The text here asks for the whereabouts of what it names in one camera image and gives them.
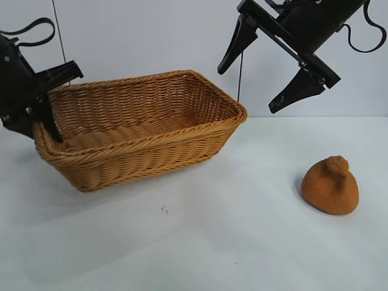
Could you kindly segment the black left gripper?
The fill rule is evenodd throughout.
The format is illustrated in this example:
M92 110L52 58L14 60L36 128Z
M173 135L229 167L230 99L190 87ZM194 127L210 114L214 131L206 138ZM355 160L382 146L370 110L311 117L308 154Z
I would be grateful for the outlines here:
M36 119L56 142L63 142L57 128L48 93L84 75L75 61L36 72L21 53L21 47L36 47L54 35L35 42L20 42L17 33L1 33L1 116L9 131L33 139L33 122L26 111L31 108Z

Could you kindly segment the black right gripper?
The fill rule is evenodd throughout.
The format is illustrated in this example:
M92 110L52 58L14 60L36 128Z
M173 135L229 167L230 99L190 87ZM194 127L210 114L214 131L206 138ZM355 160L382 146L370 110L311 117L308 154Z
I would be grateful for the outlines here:
M306 1L301 5L284 7L274 18L255 1L241 1L237 6L241 15L217 72L223 75L258 38L256 31L260 29L304 67L271 100L270 112L276 113L298 101L320 95L325 88L319 82L332 88L340 77L315 52L363 4L363 1Z

